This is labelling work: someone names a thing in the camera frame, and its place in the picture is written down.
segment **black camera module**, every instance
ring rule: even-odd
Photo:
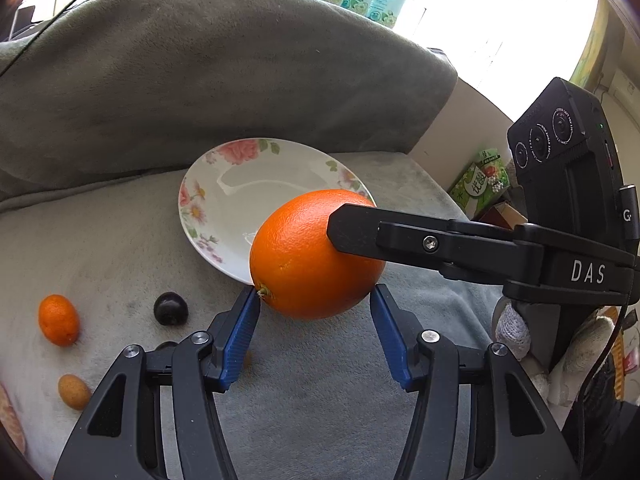
[[[546,132],[546,128],[542,124],[536,124],[529,133],[529,145],[533,152],[533,157],[542,162],[549,157],[549,151],[551,150],[551,142],[549,141],[549,134]]]
[[[516,145],[516,163],[521,168],[526,167],[527,162],[529,161],[529,153],[527,153],[527,147],[519,142]]]
[[[571,117],[566,110],[558,108],[555,111],[553,124],[556,139],[563,144],[568,143],[574,133],[574,122],[571,120]]]

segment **gray cushion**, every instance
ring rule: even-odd
[[[463,218],[405,155],[337,158],[380,207]],[[207,327],[241,290],[183,234],[176,207],[183,174],[145,176],[0,215],[0,381],[26,432],[28,459],[44,478],[52,475],[78,418],[58,397],[60,375],[76,374],[95,388],[126,345],[151,350],[178,341]],[[425,327],[457,344],[489,343],[499,288],[448,282],[436,272],[396,264],[387,264],[381,282]],[[166,290],[188,302],[187,325],[168,328],[154,320],[153,302]],[[53,346],[38,328],[38,304],[52,293],[64,294],[79,310],[82,333],[71,348]],[[251,367],[227,394],[216,396],[239,478],[393,478],[415,394],[392,380],[367,301],[315,322],[290,320],[264,306],[250,349]],[[170,478],[181,478],[175,447],[166,450]],[[457,460],[458,477],[461,466]]]
[[[26,41],[0,43],[0,68]],[[0,80],[0,203],[186,168],[243,137],[408,153],[456,79],[318,0],[91,0]]]

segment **cardboard box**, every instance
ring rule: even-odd
[[[491,209],[482,215],[480,221],[485,224],[511,230],[518,224],[527,223],[527,219],[506,202],[500,202],[499,204],[491,206]]]

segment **white plate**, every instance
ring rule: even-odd
[[[249,250],[260,226],[281,205],[317,189],[349,189],[373,202],[364,184],[323,152],[290,140],[233,140],[187,171],[180,222],[205,260],[251,285]]]

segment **blue gripper pad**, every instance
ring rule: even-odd
[[[258,323],[258,316],[260,316],[260,297],[254,289],[244,302],[224,347],[220,374],[220,385],[224,390],[228,390],[240,376],[244,356],[254,335],[255,325]]]
[[[422,326],[412,312],[400,310],[386,285],[369,295],[371,317],[385,353],[391,376],[408,392],[417,390],[425,377],[417,354],[416,338]]]

